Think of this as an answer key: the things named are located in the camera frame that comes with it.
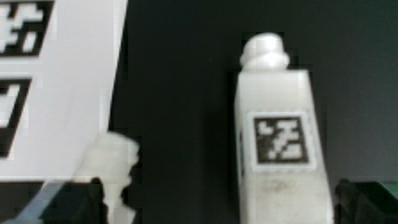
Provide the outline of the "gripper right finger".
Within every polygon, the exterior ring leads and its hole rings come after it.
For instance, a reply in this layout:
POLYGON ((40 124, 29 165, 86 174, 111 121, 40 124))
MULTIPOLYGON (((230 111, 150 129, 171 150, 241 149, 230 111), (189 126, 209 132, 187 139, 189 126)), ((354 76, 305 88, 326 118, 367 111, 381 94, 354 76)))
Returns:
POLYGON ((398 224, 398 182, 340 181, 335 224, 398 224))

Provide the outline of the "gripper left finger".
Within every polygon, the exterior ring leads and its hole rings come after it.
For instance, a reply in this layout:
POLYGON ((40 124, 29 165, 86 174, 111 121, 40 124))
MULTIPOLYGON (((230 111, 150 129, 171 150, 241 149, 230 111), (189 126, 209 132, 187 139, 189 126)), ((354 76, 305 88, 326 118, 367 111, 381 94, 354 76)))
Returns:
POLYGON ((49 184, 18 215, 18 224, 109 224, 104 197, 98 178, 49 184))

